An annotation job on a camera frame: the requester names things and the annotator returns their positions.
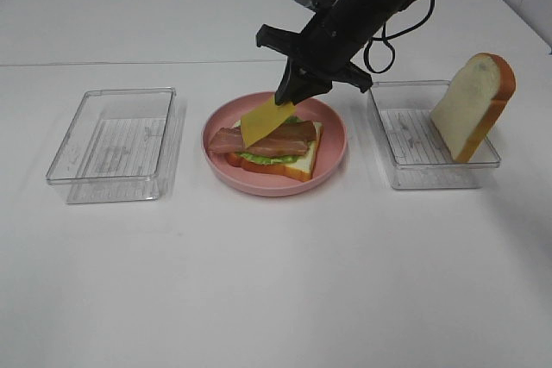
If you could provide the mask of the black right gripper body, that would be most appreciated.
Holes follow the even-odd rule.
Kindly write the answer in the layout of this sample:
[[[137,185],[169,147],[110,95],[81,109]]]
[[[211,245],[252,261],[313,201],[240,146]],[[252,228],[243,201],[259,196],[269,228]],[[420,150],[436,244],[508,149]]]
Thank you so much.
[[[255,36],[258,47],[268,47],[291,58],[304,73],[332,82],[351,84],[361,92],[373,80],[351,59],[369,36],[347,27],[341,16],[326,9],[315,13],[298,33],[262,25]]]

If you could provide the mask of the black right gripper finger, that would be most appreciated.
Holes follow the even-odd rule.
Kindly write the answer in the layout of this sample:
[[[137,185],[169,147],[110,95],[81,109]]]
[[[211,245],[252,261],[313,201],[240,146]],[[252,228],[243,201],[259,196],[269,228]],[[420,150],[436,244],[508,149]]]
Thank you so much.
[[[300,66],[291,58],[285,64],[283,77],[274,94],[274,102],[278,105],[286,103],[298,104],[305,100],[307,77]]]
[[[332,89],[332,82],[316,76],[305,74],[292,74],[289,82],[289,101],[298,104],[304,100],[323,95]]]

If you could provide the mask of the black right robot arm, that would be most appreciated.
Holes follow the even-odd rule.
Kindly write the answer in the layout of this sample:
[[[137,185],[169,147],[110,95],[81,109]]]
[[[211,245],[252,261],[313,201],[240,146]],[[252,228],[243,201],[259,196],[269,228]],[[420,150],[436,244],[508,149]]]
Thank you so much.
[[[314,15],[298,33],[264,25],[256,35],[260,47],[287,57],[275,102],[300,103],[329,92],[335,82],[368,90],[373,72],[351,59],[396,13],[417,0],[294,0]]]

